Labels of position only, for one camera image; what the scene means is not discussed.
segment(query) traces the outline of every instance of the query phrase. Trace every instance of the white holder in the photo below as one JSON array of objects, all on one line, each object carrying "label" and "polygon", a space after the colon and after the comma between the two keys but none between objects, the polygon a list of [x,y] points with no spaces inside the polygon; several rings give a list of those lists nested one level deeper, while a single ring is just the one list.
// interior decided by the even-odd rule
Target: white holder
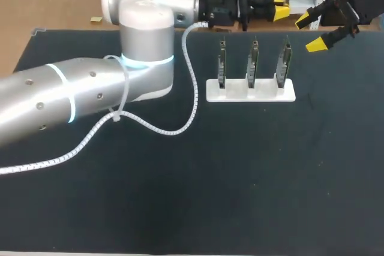
[{"label": "white holder", "polygon": [[247,78],[226,79],[226,87],[219,88],[218,79],[206,82],[208,102],[294,102],[295,90],[291,79],[284,88],[277,86],[276,74],[272,79],[255,79],[254,88],[248,88]]}]

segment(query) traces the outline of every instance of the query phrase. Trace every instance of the wooden floor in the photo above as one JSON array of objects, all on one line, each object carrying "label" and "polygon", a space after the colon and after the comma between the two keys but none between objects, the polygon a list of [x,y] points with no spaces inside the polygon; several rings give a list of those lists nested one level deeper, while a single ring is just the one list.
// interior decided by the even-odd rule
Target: wooden floor
[{"label": "wooden floor", "polygon": [[[100,0],[0,0],[0,7],[0,77],[14,70],[34,28],[117,29],[108,23],[90,23],[92,16],[102,16]],[[296,19],[254,22],[251,30],[295,30]],[[368,29],[377,28],[375,22]]]}]

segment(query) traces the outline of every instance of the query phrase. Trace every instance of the spiral cable wrap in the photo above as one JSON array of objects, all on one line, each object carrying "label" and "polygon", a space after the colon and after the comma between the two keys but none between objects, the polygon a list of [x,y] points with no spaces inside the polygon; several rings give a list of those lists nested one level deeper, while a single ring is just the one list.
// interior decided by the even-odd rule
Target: spiral cable wrap
[{"label": "spiral cable wrap", "polygon": [[[187,63],[188,70],[189,70],[190,75],[191,75],[191,80],[192,80],[192,84],[193,84],[193,94],[194,94],[194,97],[193,97],[193,108],[192,108],[191,115],[190,115],[187,123],[182,128],[180,128],[178,130],[175,130],[175,131],[167,131],[167,130],[159,129],[159,128],[153,126],[152,124],[148,123],[147,121],[143,120],[142,118],[138,117],[137,115],[122,110],[122,108],[123,108],[123,106],[125,104],[125,101],[127,99],[128,89],[129,89],[129,87],[128,87],[128,79],[127,79],[128,72],[125,69],[125,67],[122,65],[123,69],[124,69],[124,75],[125,75],[125,86],[124,86],[124,92],[123,92],[123,96],[122,96],[122,101],[121,101],[119,109],[117,111],[111,111],[107,115],[103,116],[92,127],[92,129],[88,132],[88,134],[84,137],[84,139],[72,151],[70,151],[69,153],[66,153],[63,156],[60,156],[60,157],[57,157],[57,158],[54,158],[54,159],[51,159],[51,160],[42,161],[42,162],[36,162],[36,163],[32,163],[32,164],[24,164],[24,165],[15,165],[15,166],[3,167],[3,168],[0,168],[0,175],[12,174],[12,173],[18,173],[18,172],[24,172],[24,171],[30,171],[30,170],[37,170],[37,169],[47,168],[47,167],[55,166],[55,165],[61,164],[63,162],[66,162],[69,159],[72,159],[73,157],[75,157],[77,154],[79,154],[80,151],[83,150],[83,148],[93,138],[93,136],[96,134],[96,132],[109,119],[113,119],[116,122],[116,121],[120,120],[120,116],[125,116],[127,118],[130,118],[130,119],[132,119],[132,120],[142,124],[144,127],[147,127],[148,129],[150,129],[150,130],[152,130],[152,131],[154,131],[156,133],[162,134],[162,135],[174,136],[174,135],[178,135],[180,133],[183,133],[192,124],[192,121],[193,121],[193,119],[194,119],[194,117],[196,115],[197,106],[198,106],[198,103],[199,103],[199,88],[197,86],[196,76],[194,75],[193,67],[192,67],[192,64],[191,64],[188,52],[187,52],[187,36],[188,36],[188,34],[193,29],[203,28],[203,27],[208,27],[208,24],[205,23],[205,22],[195,23],[195,24],[191,25],[190,27],[188,27],[184,31],[184,33],[182,35],[182,38],[181,38],[181,48],[182,48],[182,51],[183,51],[183,54],[184,54],[185,61]],[[117,59],[119,61],[120,64],[122,64],[120,58],[115,56],[115,55],[107,55],[104,58],[115,58],[115,59]]]}]

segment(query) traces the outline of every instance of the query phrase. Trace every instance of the black table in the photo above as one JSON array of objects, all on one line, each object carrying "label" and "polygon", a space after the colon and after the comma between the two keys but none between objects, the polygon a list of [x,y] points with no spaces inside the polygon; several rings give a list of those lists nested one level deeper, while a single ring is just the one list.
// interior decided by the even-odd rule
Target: black table
[{"label": "black table", "polygon": [[[261,32],[258,77],[273,75],[286,33]],[[223,36],[188,48],[200,87],[176,137],[108,122],[65,164],[0,177],[0,250],[144,254],[362,255],[384,249],[384,34],[361,32],[309,54],[318,32],[288,32],[294,103],[207,103]],[[227,76],[244,77],[254,34],[227,34]],[[167,96],[126,105],[164,129],[188,119],[192,89],[175,41]],[[119,55],[118,32],[47,31],[17,70]],[[51,159],[104,115],[0,148],[0,165]]]}]

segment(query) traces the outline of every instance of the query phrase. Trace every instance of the silver arm segment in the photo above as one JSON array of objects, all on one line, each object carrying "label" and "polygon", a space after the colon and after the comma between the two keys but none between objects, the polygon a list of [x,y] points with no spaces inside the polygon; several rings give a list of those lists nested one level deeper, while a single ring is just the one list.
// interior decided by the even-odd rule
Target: silver arm segment
[{"label": "silver arm segment", "polygon": [[[127,102],[161,97],[172,88],[173,61],[126,69]],[[115,59],[70,59],[1,79],[0,146],[117,106],[124,85],[124,70]]]}]

